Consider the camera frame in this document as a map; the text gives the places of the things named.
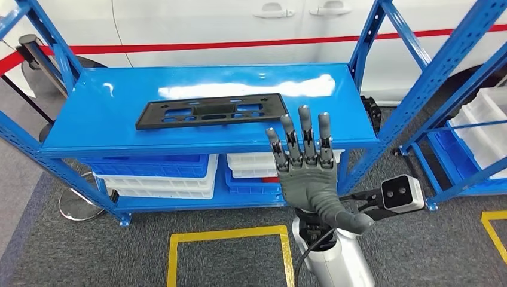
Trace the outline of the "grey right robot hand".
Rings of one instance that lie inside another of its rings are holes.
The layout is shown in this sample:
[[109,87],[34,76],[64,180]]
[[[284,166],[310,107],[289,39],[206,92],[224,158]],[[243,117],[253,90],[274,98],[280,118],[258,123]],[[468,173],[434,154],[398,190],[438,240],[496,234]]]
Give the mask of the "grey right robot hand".
[[298,108],[303,142],[298,143],[291,117],[281,116],[287,151],[275,129],[266,130],[277,177],[288,205],[311,213],[332,228],[363,234],[374,224],[365,214],[346,210],[337,193],[337,162],[332,150],[331,122],[327,112],[318,115],[319,148],[316,148],[309,107]]

